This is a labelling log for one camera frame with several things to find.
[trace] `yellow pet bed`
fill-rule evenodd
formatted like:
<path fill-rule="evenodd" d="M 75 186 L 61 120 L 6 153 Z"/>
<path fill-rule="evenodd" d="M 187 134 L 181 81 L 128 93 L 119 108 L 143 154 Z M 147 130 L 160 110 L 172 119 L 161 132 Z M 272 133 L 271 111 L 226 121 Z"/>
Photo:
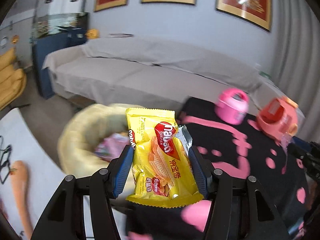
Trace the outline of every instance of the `yellow pet bed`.
<path fill-rule="evenodd" d="M 130 107 L 141 106 L 95 104 L 77 113 L 66 125 L 58 141 L 58 154 L 63 171 L 81 178 L 108 167 L 109 162 L 94 155 L 94 149 L 103 138 L 128 130 L 125 111 Z M 124 200 L 133 190 L 134 181 L 130 171 L 124 191 L 117 199 Z"/>

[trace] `wafer snack package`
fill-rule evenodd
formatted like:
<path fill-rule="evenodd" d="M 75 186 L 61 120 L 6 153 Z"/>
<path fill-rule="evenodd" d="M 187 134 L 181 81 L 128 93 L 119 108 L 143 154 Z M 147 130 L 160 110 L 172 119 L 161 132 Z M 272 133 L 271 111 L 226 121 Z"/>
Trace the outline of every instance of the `wafer snack package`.
<path fill-rule="evenodd" d="M 181 141 L 174 111 L 129 108 L 129 138 L 134 148 L 135 190 L 127 200 L 156 207 L 180 207 L 203 199 Z"/>

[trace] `white curtain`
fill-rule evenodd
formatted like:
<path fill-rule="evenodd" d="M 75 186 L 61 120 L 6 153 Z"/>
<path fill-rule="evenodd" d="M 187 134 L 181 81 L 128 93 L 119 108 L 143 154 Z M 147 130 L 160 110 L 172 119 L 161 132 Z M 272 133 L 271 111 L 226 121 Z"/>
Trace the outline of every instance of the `white curtain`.
<path fill-rule="evenodd" d="M 272 80 L 306 117 L 297 136 L 320 142 L 320 23 L 305 0 L 278 4 L 280 38 Z"/>

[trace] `wafer image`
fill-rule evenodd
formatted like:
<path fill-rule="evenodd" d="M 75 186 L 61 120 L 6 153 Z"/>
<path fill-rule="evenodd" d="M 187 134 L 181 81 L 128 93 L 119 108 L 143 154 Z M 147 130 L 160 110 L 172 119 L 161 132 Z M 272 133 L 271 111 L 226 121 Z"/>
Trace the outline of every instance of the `wafer image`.
<path fill-rule="evenodd" d="M 151 139 L 151 149 L 152 151 L 149 153 L 149 163 L 153 168 L 156 177 L 160 179 L 160 185 L 164 187 L 168 184 L 169 188 L 173 187 L 174 177 L 163 156 L 162 150 L 158 145 L 156 136 L 153 136 Z"/>

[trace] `pink rice cooker toy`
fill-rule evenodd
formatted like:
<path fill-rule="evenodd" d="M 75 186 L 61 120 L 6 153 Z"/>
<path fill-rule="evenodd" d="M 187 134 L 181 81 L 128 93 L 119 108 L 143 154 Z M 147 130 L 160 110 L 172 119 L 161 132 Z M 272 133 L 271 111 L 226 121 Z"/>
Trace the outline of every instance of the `pink rice cooker toy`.
<path fill-rule="evenodd" d="M 215 112 L 221 120 L 230 124 L 241 124 L 249 108 L 249 98 L 245 92 L 229 88 L 219 96 Z"/>

